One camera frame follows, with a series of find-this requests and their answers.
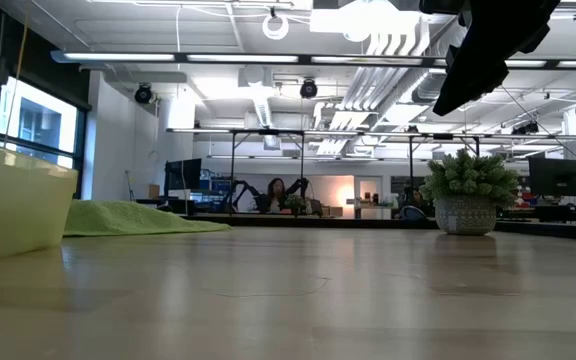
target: white plant pot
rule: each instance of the white plant pot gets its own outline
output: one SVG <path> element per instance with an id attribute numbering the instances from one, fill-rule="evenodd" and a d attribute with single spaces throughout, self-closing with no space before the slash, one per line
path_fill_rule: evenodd
<path id="1" fill-rule="evenodd" d="M 451 235 L 484 235 L 495 228 L 495 205 L 476 196 L 447 196 L 435 201 L 439 228 Z"/>

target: long dark hair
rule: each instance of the long dark hair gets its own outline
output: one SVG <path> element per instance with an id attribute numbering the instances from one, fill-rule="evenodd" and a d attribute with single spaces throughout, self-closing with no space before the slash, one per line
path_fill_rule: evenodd
<path id="1" fill-rule="evenodd" d="M 286 193 L 286 186 L 284 185 L 284 181 L 281 180 L 280 178 L 274 178 L 272 179 L 272 181 L 268 184 L 268 192 L 266 194 L 268 194 L 268 199 L 272 200 L 275 198 L 275 192 L 273 190 L 273 188 L 275 187 L 275 183 L 279 181 L 281 182 L 281 192 L 282 193 Z"/>

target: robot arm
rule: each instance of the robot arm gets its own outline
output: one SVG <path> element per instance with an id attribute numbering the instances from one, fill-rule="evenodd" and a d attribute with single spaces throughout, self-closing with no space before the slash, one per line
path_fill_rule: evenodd
<path id="1" fill-rule="evenodd" d="M 297 179 L 294 184 L 286 189 L 286 195 L 294 194 L 297 192 L 297 190 L 301 189 L 301 197 L 305 198 L 309 183 L 310 182 L 306 178 Z"/>
<path id="2" fill-rule="evenodd" d="M 226 196 L 224 196 L 224 198 L 221 200 L 221 203 L 219 204 L 219 211 L 229 212 L 227 210 L 230 209 L 230 201 L 232 199 L 233 194 L 235 193 L 235 190 L 237 189 L 237 186 L 239 185 L 243 185 L 244 190 L 239 194 L 239 196 L 237 196 L 236 199 L 232 200 L 232 209 L 234 210 L 234 212 L 238 211 L 239 199 L 241 199 L 241 197 L 244 195 L 244 193 L 246 193 L 246 191 L 250 191 L 252 196 L 255 198 L 255 201 L 257 202 L 257 207 L 259 207 L 259 201 L 257 200 L 261 197 L 259 191 L 257 191 L 257 189 L 255 189 L 254 187 L 248 185 L 248 183 L 243 180 L 236 180 L 233 183 L 233 186 L 230 188 L 230 190 L 228 190 L 228 194 L 226 194 Z"/>

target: computer monitor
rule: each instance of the computer monitor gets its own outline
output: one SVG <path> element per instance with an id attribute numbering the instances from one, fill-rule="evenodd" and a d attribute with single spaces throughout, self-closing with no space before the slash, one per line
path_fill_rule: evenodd
<path id="1" fill-rule="evenodd" d="M 576 160 L 529 158 L 528 166 L 531 193 L 576 196 Z"/>
<path id="2" fill-rule="evenodd" d="M 201 159 L 174 161 L 166 163 L 164 193 L 169 190 L 199 189 L 201 176 Z"/>

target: wooden floor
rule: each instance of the wooden floor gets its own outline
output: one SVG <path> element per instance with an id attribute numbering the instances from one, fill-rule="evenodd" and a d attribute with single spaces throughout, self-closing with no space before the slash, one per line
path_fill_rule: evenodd
<path id="1" fill-rule="evenodd" d="M 576 359 L 576 241 L 237 228 L 0 260 L 0 359 Z"/>

